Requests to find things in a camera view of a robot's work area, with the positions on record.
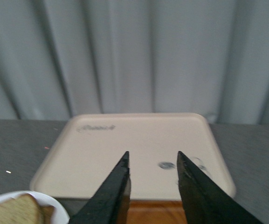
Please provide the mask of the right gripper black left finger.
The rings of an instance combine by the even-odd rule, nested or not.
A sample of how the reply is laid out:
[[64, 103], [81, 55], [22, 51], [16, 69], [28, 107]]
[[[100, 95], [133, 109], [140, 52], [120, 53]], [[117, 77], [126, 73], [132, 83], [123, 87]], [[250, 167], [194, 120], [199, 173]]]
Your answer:
[[69, 219], [70, 224], [125, 224], [131, 179], [126, 151], [93, 197]]

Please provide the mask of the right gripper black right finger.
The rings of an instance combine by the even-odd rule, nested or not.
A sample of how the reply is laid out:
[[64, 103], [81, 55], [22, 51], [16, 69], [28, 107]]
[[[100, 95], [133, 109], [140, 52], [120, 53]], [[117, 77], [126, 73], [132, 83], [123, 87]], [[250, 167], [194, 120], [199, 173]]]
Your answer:
[[260, 224], [183, 152], [177, 155], [179, 193], [189, 224]]

